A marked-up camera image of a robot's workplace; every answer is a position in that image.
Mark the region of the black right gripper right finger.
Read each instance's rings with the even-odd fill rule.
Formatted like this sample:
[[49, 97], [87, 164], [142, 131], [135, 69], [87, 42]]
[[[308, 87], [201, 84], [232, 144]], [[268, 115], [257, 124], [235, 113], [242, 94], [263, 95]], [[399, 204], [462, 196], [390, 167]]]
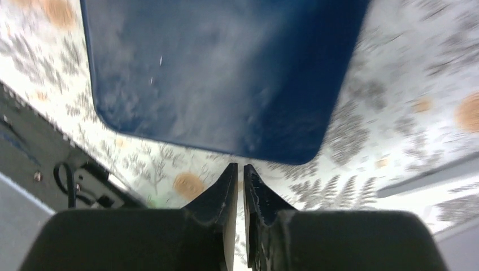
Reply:
[[432, 235], [403, 211], [299, 211], [243, 169], [247, 265], [252, 270], [440, 271]]

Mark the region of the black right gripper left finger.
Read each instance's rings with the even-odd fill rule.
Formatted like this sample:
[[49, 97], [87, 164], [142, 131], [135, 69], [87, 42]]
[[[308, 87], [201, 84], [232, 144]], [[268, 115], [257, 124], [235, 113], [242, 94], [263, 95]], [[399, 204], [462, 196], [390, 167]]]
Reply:
[[52, 216], [21, 270], [232, 270], [238, 165], [180, 209], [70, 209]]

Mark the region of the navy box lid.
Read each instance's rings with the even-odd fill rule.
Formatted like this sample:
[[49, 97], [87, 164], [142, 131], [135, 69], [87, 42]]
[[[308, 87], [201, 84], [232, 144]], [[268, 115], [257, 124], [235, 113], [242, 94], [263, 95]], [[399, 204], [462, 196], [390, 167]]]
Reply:
[[81, 1], [115, 132], [301, 165], [322, 145], [368, 1]]

